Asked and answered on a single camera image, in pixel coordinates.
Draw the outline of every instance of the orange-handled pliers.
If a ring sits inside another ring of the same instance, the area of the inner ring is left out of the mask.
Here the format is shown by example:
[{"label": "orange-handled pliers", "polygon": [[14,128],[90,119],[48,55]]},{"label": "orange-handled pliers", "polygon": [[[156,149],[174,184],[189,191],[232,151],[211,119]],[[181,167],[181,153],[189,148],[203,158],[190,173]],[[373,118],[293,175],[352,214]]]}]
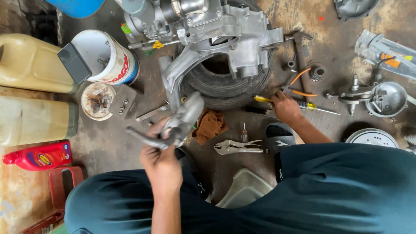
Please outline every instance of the orange-handled pliers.
[{"label": "orange-handled pliers", "polygon": [[290,86],[303,74],[303,73],[305,73],[305,72],[308,72],[309,70],[311,70],[311,68],[307,68],[307,69],[305,69],[304,71],[302,71],[301,73],[299,73],[295,78],[293,78],[293,80],[288,84],[288,85],[285,85],[285,86],[282,86],[282,87],[280,87],[280,89],[283,91],[283,92],[293,92],[293,93],[295,93],[295,94],[299,94],[299,95],[302,95],[302,96],[305,96],[305,97],[316,97],[316,96],[318,96],[318,94],[311,94],[311,93],[304,93],[304,92],[299,92],[299,91],[296,91],[296,90],[293,90],[293,89],[291,89],[290,88]]}]

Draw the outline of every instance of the person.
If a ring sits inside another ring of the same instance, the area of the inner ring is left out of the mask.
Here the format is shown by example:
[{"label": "person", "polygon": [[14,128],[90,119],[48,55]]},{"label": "person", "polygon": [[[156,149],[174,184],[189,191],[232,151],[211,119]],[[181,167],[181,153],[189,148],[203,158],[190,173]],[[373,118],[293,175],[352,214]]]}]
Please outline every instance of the person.
[{"label": "person", "polygon": [[[253,203],[222,209],[201,199],[175,147],[143,146],[144,170],[86,179],[68,196],[66,228],[77,234],[415,233],[416,157],[401,149],[332,143],[282,92],[272,96],[285,124],[266,129],[277,178]],[[157,137],[166,120],[147,135]],[[293,129],[305,144],[294,145]]]}]

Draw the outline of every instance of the small screwdriver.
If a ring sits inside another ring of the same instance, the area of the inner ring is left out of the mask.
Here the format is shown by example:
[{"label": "small screwdriver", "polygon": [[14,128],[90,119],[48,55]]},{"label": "small screwdriver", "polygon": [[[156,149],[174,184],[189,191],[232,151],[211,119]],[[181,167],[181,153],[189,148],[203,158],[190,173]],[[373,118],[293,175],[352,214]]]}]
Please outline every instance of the small screwdriver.
[{"label": "small screwdriver", "polygon": [[243,124],[243,131],[241,132],[241,142],[242,143],[248,142],[248,134],[247,134],[247,130],[245,129],[245,123]]},{"label": "small screwdriver", "polygon": [[[254,100],[258,101],[258,102],[273,102],[270,98],[266,98],[266,97],[262,97],[262,96],[254,96]],[[319,110],[319,111],[323,111],[323,112],[327,112],[327,113],[331,113],[331,114],[335,114],[335,115],[341,115],[339,113],[330,111],[330,110],[326,110],[326,109],[322,109],[322,108],[318,108],[316,105],[309,103],[309,102],[302,102],[302,101],[297,101],[297,104],[299,105],[299,108],[301,110],[310,110],[310,111],[314,111],[314,110]]]}]

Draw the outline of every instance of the blue barrel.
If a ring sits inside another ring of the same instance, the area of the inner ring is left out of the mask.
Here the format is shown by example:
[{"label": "blue barrel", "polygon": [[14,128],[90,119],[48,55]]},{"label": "blue barrel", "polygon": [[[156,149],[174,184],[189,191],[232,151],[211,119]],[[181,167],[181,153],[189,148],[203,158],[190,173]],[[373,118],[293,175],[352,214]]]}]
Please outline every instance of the blue barrel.
[{"label": "blue barrel", "polygon": [[105,0],[46,0],[72,18],[85,18],[100,9]]}]

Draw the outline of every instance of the hammer handle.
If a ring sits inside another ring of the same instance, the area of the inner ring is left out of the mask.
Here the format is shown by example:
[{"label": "hammer handle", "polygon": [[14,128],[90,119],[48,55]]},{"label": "hammer handle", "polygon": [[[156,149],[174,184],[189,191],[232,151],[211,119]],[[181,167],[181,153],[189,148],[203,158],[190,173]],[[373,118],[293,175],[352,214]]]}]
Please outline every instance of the hammer handle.
[{"label": "hammer handle", "polygon": [[[299,72],[306,69],[306,59],[305,55],[303,54],[303,47],[302,42],[295,42],[296,47],[296,53],[297,53],[297,64],[299,66]],[[305,72],[300,76],[300,79],[302,81],[302,87],[303,91],[308,94],[312,94],[312,85],[311,85],[311,79],[309,77],[309,72]],[[307,102],[313,102],[315,100],[315,97],[306,97]]]}]

